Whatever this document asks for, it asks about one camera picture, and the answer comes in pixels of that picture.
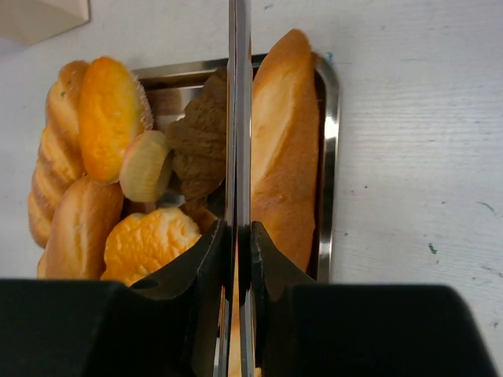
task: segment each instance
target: metal tray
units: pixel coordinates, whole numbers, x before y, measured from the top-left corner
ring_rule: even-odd
[[[252,57],[253,68],[259,67],[266,55]],[[163,67],[144,68],[134,71],[145,87],[147,97],[152,90],[159,90],[156,100],[151,101],[156,128],[184,116],[184,108],[197,94],[215,69],[227,66],[227,59],[208,60]],[[316,91],[320,109],[320,146],[318,159],[318,190],[316,195],[316,229],[313,238],[308,273],[316,280],[328,283],[333,238],[336,160],[339,141],[339,82],[332,66],[317,56]]]

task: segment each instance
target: blue stain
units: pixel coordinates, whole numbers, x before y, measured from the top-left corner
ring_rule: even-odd
[[[327,51],[325,55],[327,56],[327,60],[330,62],[330,64],[333,64],[333,53]]]

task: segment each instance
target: orange bun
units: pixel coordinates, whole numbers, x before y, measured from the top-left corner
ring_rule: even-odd
[[[101,183],[117,182],[127,146],[151,128],[149,103],[133,74],[110,57],[93,61],[79,105],[79,143],[86,172]]]
[[[199,238],[196,223],[179,208],[131,214],[108,235],[101,279],[131,285],[177,258]]]

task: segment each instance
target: scored bread loaf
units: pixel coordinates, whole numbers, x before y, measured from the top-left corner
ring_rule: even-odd
[[[105,271],[105,242],[120,221],[123,200],[118,184],[85,176],[71,185],[54,214],[37,277],[99,279]]]
[[[319,110],[314,55],[291,30],[260,65],[252,90],[251,219],[306,270],[315,227]]]
[[[49,239],[54,211],[64,192],[84,174],[77,109],[87,67],[85,61],[66,64],[47,95],[46,127],[28,194],[30,232],[40,247]]]

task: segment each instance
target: tabletop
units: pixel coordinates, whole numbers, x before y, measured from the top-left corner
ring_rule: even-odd
[[[91,22],[0,39],[0,276],[35,276],[27,195],[70,60],[227,55],[226,0],[92,0]],[[305,31],[342,86],[332,281],[454,287],[503,373],[503,2],[252,0],[253,53]]]

